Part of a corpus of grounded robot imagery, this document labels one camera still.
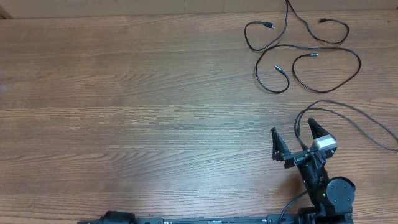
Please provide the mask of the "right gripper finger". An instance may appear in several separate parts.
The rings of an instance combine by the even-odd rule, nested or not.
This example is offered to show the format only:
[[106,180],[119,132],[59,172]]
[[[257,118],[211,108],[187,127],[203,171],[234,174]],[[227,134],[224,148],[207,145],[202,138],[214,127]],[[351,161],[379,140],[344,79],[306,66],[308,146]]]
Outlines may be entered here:
[[272,159],[275,161],[285,161],[286,159],[290,159],[290,151],[281,138],[280,134],[277,132],[276,127],[271,129],[272,134]]
[[313,118],[308,119],[308,125],[310,126],[313,139],[330,135],[330,133],[321,127]]

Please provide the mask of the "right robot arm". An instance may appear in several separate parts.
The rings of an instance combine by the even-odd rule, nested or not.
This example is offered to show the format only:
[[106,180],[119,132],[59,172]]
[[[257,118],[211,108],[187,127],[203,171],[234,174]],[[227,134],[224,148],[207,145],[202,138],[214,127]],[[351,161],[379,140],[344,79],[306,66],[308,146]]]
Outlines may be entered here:
[[[325,170],[326,160],[337,149],[336,139],[314,119],[308,120],[313,143],[310,147],[291,153],[277,132],[271,129],[272,158],[282,161],[286,169],[297,167],[304,182],[305,191],[290,201],[283,211],[268,215],[267,223],[353,223],[353,202],[356,186],[346,177],[329,178]],[[312,205],[300,208],[297,214],[287,214],[287,209],[300,197],[307,194]]]

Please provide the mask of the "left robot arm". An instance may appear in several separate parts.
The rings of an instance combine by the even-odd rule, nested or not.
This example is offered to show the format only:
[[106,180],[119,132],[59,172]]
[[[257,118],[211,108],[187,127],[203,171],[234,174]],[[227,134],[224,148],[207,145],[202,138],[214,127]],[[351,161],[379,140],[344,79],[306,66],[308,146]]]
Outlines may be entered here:
[[77,224],[136,224],[133,213],[117,212],[108,210],[101,218],[92,221],[81,221]]

